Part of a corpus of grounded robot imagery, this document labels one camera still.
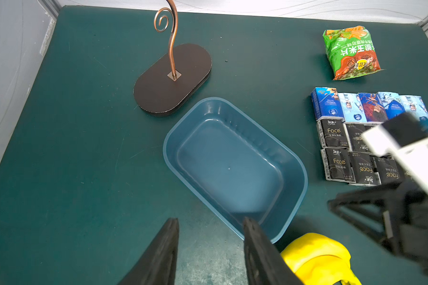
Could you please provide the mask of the teal plastic storage box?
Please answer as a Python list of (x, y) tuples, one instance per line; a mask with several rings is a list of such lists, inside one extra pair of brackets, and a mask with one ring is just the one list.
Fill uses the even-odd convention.
[(167, 133), (163, 157), (176, 177), (243, 238), (243, 221), (258, 222), (279, 241), (308, 188), (302, 160), (231, 102), (208, 97)]

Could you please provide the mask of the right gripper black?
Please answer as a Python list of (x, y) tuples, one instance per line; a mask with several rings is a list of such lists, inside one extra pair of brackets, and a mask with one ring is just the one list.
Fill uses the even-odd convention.
[[(370, 210), (334, 210), (345, 205), (384, 207), (383, 218)], [(337, 194), (328, 208), (396, 256), (419, 264), (428, 276), (428, 195), (411, 180)]]

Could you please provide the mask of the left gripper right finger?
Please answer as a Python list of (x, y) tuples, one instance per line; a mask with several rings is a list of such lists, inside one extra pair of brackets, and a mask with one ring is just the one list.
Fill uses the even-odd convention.
[(244, 258), (250, 285), (301, 285), (258, 222), (246, 217), (243, 222)]

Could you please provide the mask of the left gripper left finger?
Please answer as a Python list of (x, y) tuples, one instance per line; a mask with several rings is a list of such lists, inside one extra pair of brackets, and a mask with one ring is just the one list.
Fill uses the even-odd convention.
[(169, 218), (121, 285), (173, 285), (177, 269), (179, 222)]

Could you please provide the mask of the white blue tissue pack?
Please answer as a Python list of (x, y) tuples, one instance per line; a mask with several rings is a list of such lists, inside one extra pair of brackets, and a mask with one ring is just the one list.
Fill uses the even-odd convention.
[(419, 121), (428, 119), (428, 111), (421, 96), (401, 95), (400, 98), (406, 112), (411, 113)]

